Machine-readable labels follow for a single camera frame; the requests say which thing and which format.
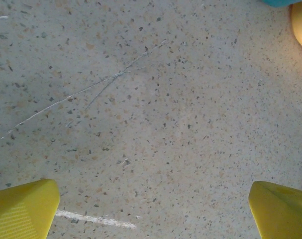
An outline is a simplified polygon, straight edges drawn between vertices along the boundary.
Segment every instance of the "terrazzo floor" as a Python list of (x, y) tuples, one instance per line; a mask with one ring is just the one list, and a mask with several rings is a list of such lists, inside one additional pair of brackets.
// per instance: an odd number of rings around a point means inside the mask
[(49, 239), (259, 238), (253, 181), (302, 189), (288, 8), (2, 0), (1, 16), (0, 190), (54, 179), (59, 210), (135, 227), (56, 216)]

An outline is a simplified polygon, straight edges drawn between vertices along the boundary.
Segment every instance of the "speckled floor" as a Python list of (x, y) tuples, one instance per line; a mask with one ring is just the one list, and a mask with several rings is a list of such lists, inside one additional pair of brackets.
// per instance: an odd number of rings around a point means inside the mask
[(258, 238), (252, 182), (302, 189), (288, 8), (4, 0), (0, 16), (0, 189), (55, 179), (60, 210), (136, 225), (55, 217), (49, 239)]

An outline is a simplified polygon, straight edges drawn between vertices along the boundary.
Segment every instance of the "scratch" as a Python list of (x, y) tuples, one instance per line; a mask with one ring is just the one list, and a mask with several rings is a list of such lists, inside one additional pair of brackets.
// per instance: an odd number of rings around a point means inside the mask
[(112, 79), (112, 80), (111, 80), (111, 81), (110, 81), (110, 82), (109, 82), (109, 83), (108, 83), (108, 84), (107, 84), (107, 85), (106, 85), (106, 86), (105, 86), (105, 87), (104, 87), (104, 88), (103, 88), (103, 89), (102, 89), (102, 90), (94, 97), (94, 99), (88, 104), (88, 106), (86, 107), (86, 109), (89, 108), (89, 106), (90, 106), (90, 105), (91, 105), (91, 104), (92, 104), (92, 103), (93, 103), (93, 102), (94, 102), (94, 101), (102, 94), (102, 92), (103, 92), (109, 85), (111, 85), (111, 84), (112, 84), (119, 76), (122, 76), (123, 74), (129, 73), (129, 72), (130, 72), (130, 71), (127, 71), (127, 69), (128, 69), (129, 67), (131, 67), (135, 62), (137, 62), (137, 61), (138, 61), (139, 59), (141, 59), (142, 57), (151, 54), (151, 52), (152, 52), (154, 49), (163, 46), (165, 42), (166, 42), (166, 39), (165, 39), (164, 41), (162, 41), (159, 45), (153, 47), (150, 51), (146, 51), (146, 52), (144, 52), (143, 54), (141, 54), (141, 55), (140, 55), (139, 57), (137, 57), (134, 61), (132, 61), (130, 64), (128, 64), (128, 65), (124, 68), (124, 70), (122, 70), (121, 72), (116, 73), (116, 74), (114, 74), (113, 76), (110, 76), (110, 77), (108, 77), (108, 78), (106, 78), (106, 79), (104, 79), (104, 80), (101, 80), (101, 81), (99, 81), (99, 82), (96, 82), (96, 83), (94, 83), (94, 84), (92, 84), (92, 85), (90, 85), (90, 86), (88, 86), (88, 87), (86, 87), (86, 88), (84, 88), (84, 89), (82, 89), (82, 90), (80, 90), (80, 91), (78, 91), (78, 92), (75, 92), (75, 93), (73, 93), (73, 94), (67, 96), (66, 98), (64, 98), (64, 99), (62, 99), (62, 100), (60, 100), (60, 101), (57, 101), (56, 103), (53, 103), (52, 105), (50, 105), (50, 106), (48, 106), (48, 107), (42, 109), (41, 111), (39, 111), (39, 112), (33, 114), (33, 115), (30, 116), (29, 118), (27, 118), (27, 119), (25, 119), (24, 121), (22, 121), (22, 122), (18, 123), (17, 125), (15, 125), (11, 130), (7, 131), (6, 135), (3, 136), (3, 137), (1, 137), (1, 139), (5, 138), (8, 134), (11, 134), (11, 133), (14, 131), (14, 129), (18, 128), (20, 125), (23, 125), (23, 124), (26, 123), (27, 121), (33, 119), (34, 117), (36, 117), (37, 115), (39, 115), (39, 114), (41, 114), (41, 113), (43, 113), (43, 112), (49, 110), (49, 109), (52, 108), (53, 106), (56, 106), (57, 104), (62, 103), (62, 102), (64, 102), (64, 101), (70, 99), (71, 97), (73, 97), (73, 96), (75, 96), (75, 95), (78, 95), (78, 94), (80, 94), (80, 93), (82, 93), (82, 92), (84, 92), (84, 91), (87, 91), (87, 90), (91, 89), (92, 87), (94, 87), (94, 86), (96, 86), (96, 85), (98, 85), (98, 84), (100, 84), (100, 83), (102, 83), (102, 82), (105, 82), (105, 81), (108, 81), (108, 80)]

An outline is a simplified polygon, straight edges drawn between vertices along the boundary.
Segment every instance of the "teal object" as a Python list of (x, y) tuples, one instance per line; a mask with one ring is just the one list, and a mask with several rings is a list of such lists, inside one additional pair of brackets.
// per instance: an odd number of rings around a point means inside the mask
[(264, 3), (274, 7), (289, 6), (300, 1), (302, 0), (263, 0)]

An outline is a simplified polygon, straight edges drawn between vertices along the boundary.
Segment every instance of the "white paint mark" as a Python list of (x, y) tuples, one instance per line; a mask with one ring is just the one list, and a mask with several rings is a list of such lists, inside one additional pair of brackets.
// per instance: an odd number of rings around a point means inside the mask
[(80, 221), (87, 221), (87, 222), (92, 222), (92, 223), (98, 223), (102, 225), (107, 225), (107, 226), (116, 226), (116, 227), (121, 227), (121, 228), (129, 228), (129, 229), (136, 229), (136, 225), (132, 223), (126, 223), (122, 221), (117, 221), (114, 219), (106, 219), (106, 218), (101, 218), (101, 217), (90, 217), (90, 216), (83, 216), (78, 213), (71, 213), (67, 211), (60, 211), (57, 210), (56, 216), (58, 217), (66, 217), (70, 219), (76, 219)]

